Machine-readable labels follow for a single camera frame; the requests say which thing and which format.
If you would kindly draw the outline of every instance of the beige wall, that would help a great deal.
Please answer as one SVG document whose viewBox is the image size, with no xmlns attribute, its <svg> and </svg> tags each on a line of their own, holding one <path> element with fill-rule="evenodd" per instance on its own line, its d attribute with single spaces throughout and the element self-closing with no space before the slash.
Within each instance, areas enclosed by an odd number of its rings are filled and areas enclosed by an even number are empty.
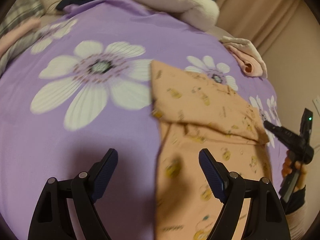
<svg viewBox="0 0 320 240">
<path fill-rule="evenodd" d="M 289 24 L 264 54 L 268 79 L 278 100 L 282 125 L 299 132 L 304 108 L 314 113 L 311 145 L 320 144 L 320 117 L 312 99 L 320 95 L 320 25 L 302 2 Z M 309 165 L 307 178 L 308 228 L 320 210 L 320 151 Z"/>
</svg>

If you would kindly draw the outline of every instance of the beige curtain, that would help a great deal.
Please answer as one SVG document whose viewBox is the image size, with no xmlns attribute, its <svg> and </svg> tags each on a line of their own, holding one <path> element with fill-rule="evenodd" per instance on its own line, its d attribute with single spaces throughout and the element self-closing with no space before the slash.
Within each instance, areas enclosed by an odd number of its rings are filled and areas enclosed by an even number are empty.
<svg viewBox="0 0 320 240">
<path fill-rule="evenodd" d="M 245 38 L 264 54 L 293 16 L 301 0 L 216 0 L 217 26 Z"/>
</svg>

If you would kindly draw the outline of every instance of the screw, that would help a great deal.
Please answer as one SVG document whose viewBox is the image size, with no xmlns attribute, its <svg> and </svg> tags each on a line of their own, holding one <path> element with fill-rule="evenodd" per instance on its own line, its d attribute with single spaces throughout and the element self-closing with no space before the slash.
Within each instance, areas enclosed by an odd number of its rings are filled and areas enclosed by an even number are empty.
<svg viewBox="0 0 320 240">
<path fill-rule="evenodd" d="M 56 181 L 55 178 L 49 178 L 49 179 L 48 179 L 48 183 L 49 183 L 49 184 L 52 184 L 52 183 L 54 183 L 55 181 Z"/>
<path fill-rule="evenodd" d="M 79 178 L 81 179 L 84 179 L 86 176 L 88 176 L 88 173 L 86 173 L 85 171 L 79 174 Z"/>
<path fill-rule="evenodd" d="M 262 182 L 264 182 L 265 184 L 268 184 L 270 182 L 270 180 L 266 177 L 263 177 Z"/>
<path fill-rule="evenodd" d="M 238 178 L 238 173 L 236 173 L 235 171 L 230 172 L 229 175 L 234 179 Z"/>
</svg>

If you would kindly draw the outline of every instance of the plaid fabric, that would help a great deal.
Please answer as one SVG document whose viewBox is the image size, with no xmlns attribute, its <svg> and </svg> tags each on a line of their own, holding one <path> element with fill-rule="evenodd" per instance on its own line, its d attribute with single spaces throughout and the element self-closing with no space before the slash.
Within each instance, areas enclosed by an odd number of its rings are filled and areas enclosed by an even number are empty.
<svg viewBox="0 0 320 240">
<path fill-rule="evenodd" d="M 0 24 L 0 37 L 31 16 L 40 17 L 44 13 L 40 0 L 16 0 Z"/>
</svg>

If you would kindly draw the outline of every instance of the purple bed sheet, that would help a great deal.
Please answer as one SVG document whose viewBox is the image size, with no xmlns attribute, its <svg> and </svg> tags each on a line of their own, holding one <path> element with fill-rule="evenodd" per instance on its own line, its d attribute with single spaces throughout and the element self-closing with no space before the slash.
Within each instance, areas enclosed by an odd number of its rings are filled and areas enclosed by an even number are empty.
<svg viewBox="0 0 320 240">
<path fill-rule="evenodd" d="M 119 162 L 96 204 L 101 220 L 113 240 L 153 239 L 160 140 L 150 115 L 152 59 L 230 85 L 280 124 L 268 80 L 243 75 L 215 37 L 166 13 L 97 0 L 42 32 L 0 79 L 0 213 L 20 240 L 46 180 L 87 171 L 109 148 Z M 285 148 L 268 135 L 279 190 Z"/>
</svg>

